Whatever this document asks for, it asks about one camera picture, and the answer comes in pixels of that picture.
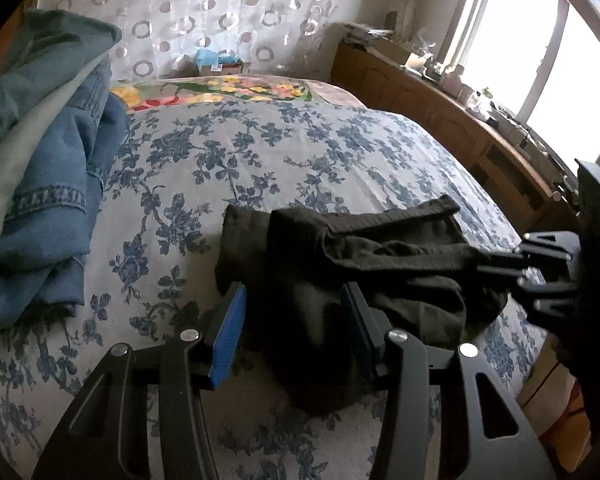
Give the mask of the blue denim jeans pile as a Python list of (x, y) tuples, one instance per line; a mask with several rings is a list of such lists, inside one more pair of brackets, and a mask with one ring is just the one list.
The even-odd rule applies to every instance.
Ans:
[(117, 26), (31, 10), (0, 71), (0, 328), (27, 309), (72, 312), (125, 130), (110, 90)]

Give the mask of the blue floral bed sheet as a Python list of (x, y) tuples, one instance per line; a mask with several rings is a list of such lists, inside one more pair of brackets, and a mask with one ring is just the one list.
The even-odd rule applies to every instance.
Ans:
[[(446, 194), (471, 245), (506, 250), (520, 241), (469, 172), (401, 115), (232, 101), (128, 117), (86, 257), (84, 306), (0, 333), (0, 456), (21, 479), (113, 344), (161, 344), (218, 302), (214, 267), (229, 204), (362, 214)], [(476, 345), (516, 396), (545, 337), (509, 300)], [(204, 393), (221, 479), (368, 478), (385, 393), (312, 419), (242, 348), (220, 391)]]

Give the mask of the clutter on cabinet top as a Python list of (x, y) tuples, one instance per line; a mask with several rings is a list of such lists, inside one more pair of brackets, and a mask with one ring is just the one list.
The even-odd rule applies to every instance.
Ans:
[(495, 129), (553, 185), (554, 190), (567, 193), (576, 188), (574, 173), (537, 134), (518, 122), (508, 110), (495, 104), (487, 88), (475, 90), (466, 84), (463, 66), (455, 65), (438, 73), (431, 64), (430, 56), (419, 56), (395, 44), (386, 37), (383, 29), (352, 22), (341, 22), (339, 26), (343, 30), (341, 42), (352, 44), (404, 72), (419, 76), (464, 107), (469, 115)]

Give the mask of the window with white frame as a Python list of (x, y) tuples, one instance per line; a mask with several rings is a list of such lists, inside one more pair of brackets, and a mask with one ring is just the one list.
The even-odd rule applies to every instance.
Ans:
[(458, 0), (443, 61), (568, 168), (600, 159), (600, 40), (568, 0)]

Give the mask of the circle patterned curtain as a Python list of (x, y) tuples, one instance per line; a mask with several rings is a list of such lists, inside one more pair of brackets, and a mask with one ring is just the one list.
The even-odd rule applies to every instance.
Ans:
[(316, 77), (340, 0), (38, 0), (117, 25), (114, 79), (196, 73), (199, 49), (237, 54), (250, 72)]

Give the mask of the blue item in box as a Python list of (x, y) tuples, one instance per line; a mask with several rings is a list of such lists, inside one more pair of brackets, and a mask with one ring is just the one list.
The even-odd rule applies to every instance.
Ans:
[(237, 75), (244, 70), (244, 63), (237, 54), (219, 53), (209, 49), (199, 49), (195, 62), (201, 77)]

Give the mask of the colourful floral blanket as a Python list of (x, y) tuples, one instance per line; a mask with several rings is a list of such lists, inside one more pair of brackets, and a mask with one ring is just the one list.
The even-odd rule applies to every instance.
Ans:
[(228, 101), (312, 102), (365, 108), (352, 93), (333, 84), (274, 75), (156, 79), (116, 84), (111, 91), (125, 102), (130, 113)]

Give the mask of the wooden sideboard cabinet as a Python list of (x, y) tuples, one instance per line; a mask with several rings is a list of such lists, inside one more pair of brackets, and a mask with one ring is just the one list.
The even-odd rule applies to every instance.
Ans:
[(375, 110), (413, 119), (488, 192), (520, 234), (580, 230), (577, 215), (553, 197), (553, 185), (495, 129), (424, 81), (340, 42), (330, 81)]

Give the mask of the black pants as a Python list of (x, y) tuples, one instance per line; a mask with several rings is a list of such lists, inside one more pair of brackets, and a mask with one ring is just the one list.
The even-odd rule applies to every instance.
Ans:
[(453, 349), (498, 317), (506, 292), (478, 274), (488, 257), (457, 213), (449, 196), (380, 214), (226, 208), (216, 284), (244, 284), (247, 340), (294, 406), (322, 416), (375, 388), (347, 284), (433, 347)]

